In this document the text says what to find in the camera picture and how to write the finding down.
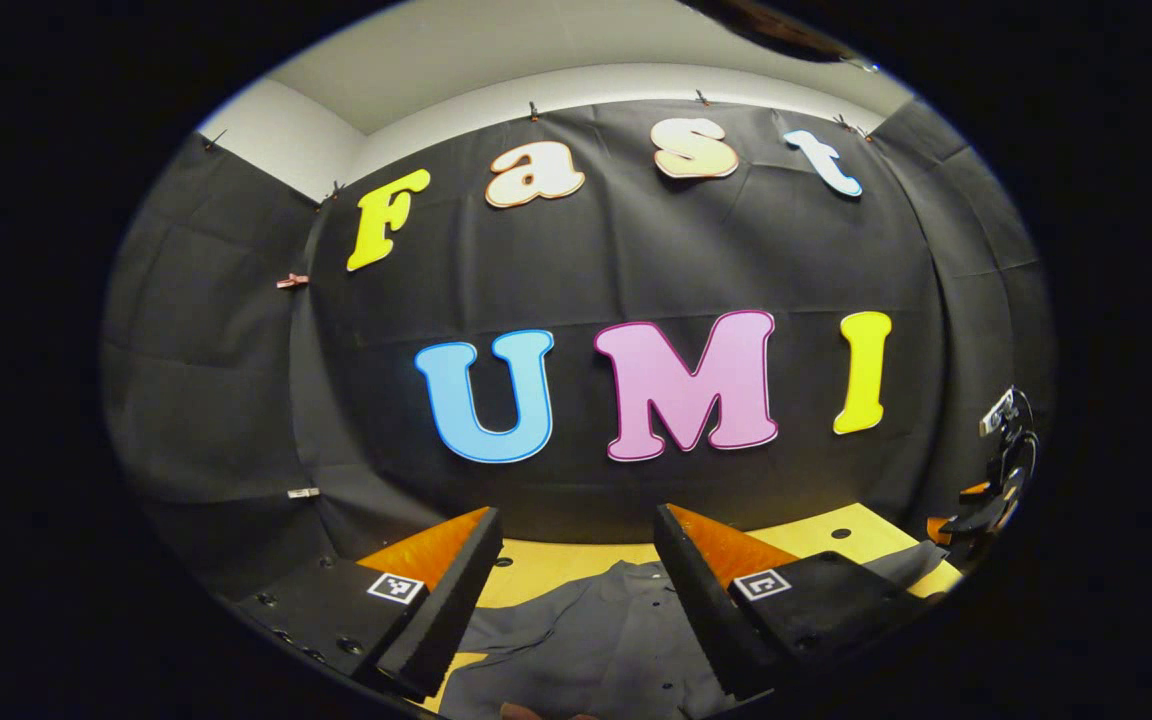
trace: foam letter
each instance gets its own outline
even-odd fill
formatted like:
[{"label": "foam letter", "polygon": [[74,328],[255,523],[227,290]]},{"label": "foam letter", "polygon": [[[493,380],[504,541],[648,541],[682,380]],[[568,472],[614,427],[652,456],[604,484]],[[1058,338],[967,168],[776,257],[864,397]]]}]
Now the foam letter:
[{"label": "foam letter", "polygon": [[842,412],[833,419],[833,432],[840,435],[871,429],[882,419],[878,391],[882,382],[882,342],[892,333],[892,319],[873,311],[848,314],[841,328],[842,338],[851,346],[851,370]]},{"label": "foam letter", "polygon": [[[529,162],[518,165],[524,158]],[[486,197],[495,209],[525,205],[536,196],[563,197],[585,183],[585,173],[573,167],[571,150],[553,141],[529,142],[506,152],[492,161],[492,172],[500,174],[488,183]]]},{"label": "foam letter", "polygon": [[767,410],[767,338],[775,327],[772,314],[759,310],[723,314],[708,332],[695,373],[653,323],[613,325],[598,333],[594,348],[612,358],[616,374],[621,427],[607,455],[630,462],[662,454],[664,439],[652,433],[653,408],[673,441],[691,450],[719,400],[722,415],[708,445],[736,450],[771,442],[776,424]]},{"label": "foam letter", "polygon": [[842,170],[838,168],[835,160],[838,159],[838,151],[833,147],[826,145],[826,143],[819,142],[811,132],[805,131],[805,129],[796,129],[796,131],[786,132],[782,137],[785,141],[790,143],[795,147],[803,149],[803,154],[808,156],[809,162],[812,164],[814,172],[827,182],[829,187],[835,188],[841,194],[850,195],[852,197],[861,195],[861,183],[856,179],[848,177],[842,174]]},{"label": "foam letter", "polygon": [[385,225],[397,232],[407,222],[412,209],[411,192],[429,187],[429,170],[416,170],[396,181],[382,184],[358,200],[362,219],[358,220],[358,240],[344,266],[349,272],[382,260],[394,249],[394,241],[385,237]]},{"label": "foam letter", "polygon": [[492,343],[492,354],[509,364],[518,409],[518,424],[503,433],[484,429],[473,410],[470,365],[479,356],[473,346],[448,342],[417,353],[416,367],[429,385],[429,404],[444,445],[476,462],[517,462],[538,454],[553,430],[544,363],[553,346],[554,336],[545,331],[506,333]]},{"label": "foam letter", "polygon": [[655,161],[673,179],[721,179],[730,176],[740,158],[722,142],[723,128],[704,118],[669,118],[652,127],[652,142],[660,150]]}]

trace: yellow letter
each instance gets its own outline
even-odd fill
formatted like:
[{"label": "yellow letter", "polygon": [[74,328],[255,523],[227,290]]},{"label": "yellow letter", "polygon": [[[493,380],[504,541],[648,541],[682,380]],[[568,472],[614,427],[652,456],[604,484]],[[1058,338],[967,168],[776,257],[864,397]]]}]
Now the yellow letter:
[{"label": "yellow letter", "polygon": [[[530,164],[518,165],[524,158]],[[551,199],[571,195],[585,182],[585,173],[573,167],[571,150],[553,141],[530,142],[506,152],[492,161],[492,172],[502,173],[488,183],[486,191],[495,209],[525,205],[538,195]]]},{"label": "yellow letter", "polygon": [[426,187],[429,170],[416,170],[362,196],[362,200],[358,200],[358,209],[362,209],[358,240],[344,264],[347,270],[353,272],[389,255],[389,250],[394,249],[394,241],[385,237],[385,225],[394,232],[402,228],[407,222],[407,213],[412,209],[411,192],[419,192]]},{"label": "yellow letter", "polygon": [[730,176],[740,158],[722,142],[723,128],[704,118],[669,118],[652,127],[652,142],[661,150],[655,161],[673,179],[721,179]]},{"label": "yellow letter", "polygon": [[882,342],[890,332],[892,319],[887,314],[867,311],[842,319],[842,338],[851,346],[851,373],[847,378],[847,401],[833,419],[833,432],[854,433],[882,419],[878,389],[882,382]]}]

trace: ceiling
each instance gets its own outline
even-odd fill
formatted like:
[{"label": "ceiling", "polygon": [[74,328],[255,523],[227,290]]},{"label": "ceiling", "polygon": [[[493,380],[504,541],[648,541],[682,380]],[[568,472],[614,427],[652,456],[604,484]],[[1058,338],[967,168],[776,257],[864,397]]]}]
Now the ceiling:
[{"label": "ceiling", "polygon": [[882,118],[911,96],[881,71],[764,50],[675,0],[410,0],[325,38],[268,77],[371,135],[479,88],[613,63],[744,70]]}]

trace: screw hole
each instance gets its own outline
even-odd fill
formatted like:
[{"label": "screw hole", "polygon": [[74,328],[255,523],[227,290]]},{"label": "screw hole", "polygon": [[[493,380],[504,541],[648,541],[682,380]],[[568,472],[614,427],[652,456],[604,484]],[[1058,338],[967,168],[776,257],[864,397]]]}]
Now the screw hole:
[{"label": "screw hole", "polygon": [[340,635],[340,639],[338,639],[338,647],[348,652],[349,655],[362,655],[362,645],[354,638],[347,638],[343,635]]}]

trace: white wall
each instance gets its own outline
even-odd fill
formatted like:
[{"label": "white wall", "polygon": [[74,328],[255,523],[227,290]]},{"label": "white wall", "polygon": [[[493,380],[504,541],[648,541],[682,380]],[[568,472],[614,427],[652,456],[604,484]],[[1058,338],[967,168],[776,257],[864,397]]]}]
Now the white wall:
[{"label": "white wall", "polygon": [[296,188],[312,200],[332,195],[332,182],[353,181],[366,136],[314,100],[282,83],[259,79],[198,127],[215,144]]},{"label": "white wall", "polygon": [[526,103],[548,109],[575,108],[621,100],[695,99],[794,109],[816,118],[836,118],[872,132],[881,115],[832,94],[758,74],[698,65],[591,65],[516,78],[452,97],[371,132],[346,173],[356,181],[417,150],[462,132],[529,114]]}]

